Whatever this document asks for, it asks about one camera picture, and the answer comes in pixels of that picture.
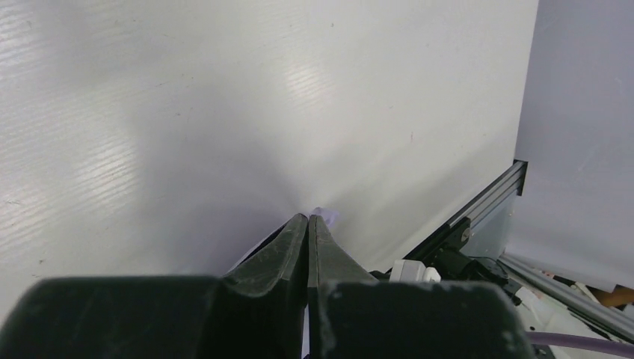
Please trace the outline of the black and lavender folding umbrella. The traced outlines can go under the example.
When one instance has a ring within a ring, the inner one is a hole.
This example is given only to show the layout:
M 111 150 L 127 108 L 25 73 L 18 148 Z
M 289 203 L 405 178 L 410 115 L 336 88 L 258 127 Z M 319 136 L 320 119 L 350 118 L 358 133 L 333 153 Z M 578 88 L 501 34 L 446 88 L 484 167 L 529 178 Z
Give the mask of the black and lavender folding umbrella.
M 336 210 L 327 209 L 327 208 L 320 207 L 320 206 L 314 208 L 313 210 L 311 210 L 309 212 L 302 212 L 301 215 L 304 216 L 305 218 L 309 218 L 311 215 L 321 216 L 324 219 L 324 222 L 326 223 L 326 226 L 327 226 L 328 229 L 330 229 L 335 224 L 337 218 L 339 217 L 339 213 Z M 253 255 L 255 255 L 257 252 L 261 251 L 264 247 L 266 247 L 270 242 L 272 242 L 279 235 L 279 233 L 282 231 L 282 229 L 285 226 L 286 226 L 286 224 L 282 224 L 280 227 L 278 227 L 276 230 L 271 232 L 264 239 L 262 239 L 259 242 L 257 242 L 236 263 L 234 263 L 227 270 L 227 273 L 229 273 L 232 270 L 236 269 L 243 262 L 247 261 L 249 258 L 251 258 Z

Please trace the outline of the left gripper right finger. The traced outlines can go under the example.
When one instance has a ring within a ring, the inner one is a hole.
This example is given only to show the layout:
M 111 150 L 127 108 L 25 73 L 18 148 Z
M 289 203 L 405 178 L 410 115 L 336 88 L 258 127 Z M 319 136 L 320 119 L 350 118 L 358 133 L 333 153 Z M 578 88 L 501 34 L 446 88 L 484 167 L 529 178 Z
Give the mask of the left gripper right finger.
M 533 358 L 507 295 L 485 282 L 388 282 L 307 228 L 312 358 Z

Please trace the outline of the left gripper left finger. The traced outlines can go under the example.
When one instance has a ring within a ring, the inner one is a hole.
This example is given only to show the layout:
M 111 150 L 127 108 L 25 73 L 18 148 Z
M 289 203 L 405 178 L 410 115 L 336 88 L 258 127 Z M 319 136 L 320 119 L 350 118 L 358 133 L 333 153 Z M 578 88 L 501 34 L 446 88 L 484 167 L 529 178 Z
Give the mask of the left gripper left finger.
M 3 358 L 299 358 L 308 220 L 297 214 L 223 277 L 58 277 L 1 328 Z

